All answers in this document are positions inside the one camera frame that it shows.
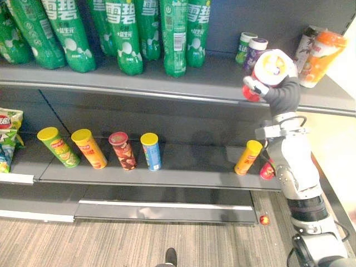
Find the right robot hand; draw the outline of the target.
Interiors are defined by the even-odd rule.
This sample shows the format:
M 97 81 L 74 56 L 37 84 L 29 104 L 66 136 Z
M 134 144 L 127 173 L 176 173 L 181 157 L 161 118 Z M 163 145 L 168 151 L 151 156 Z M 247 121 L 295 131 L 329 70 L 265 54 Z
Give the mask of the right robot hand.
M 269 104 L 273 117 L 296 112 L 300 104 L 300 84 L 297 77 L 286 76 L 278 87 L 268 87 L 251 76 L 245 76 L 243 83 Z

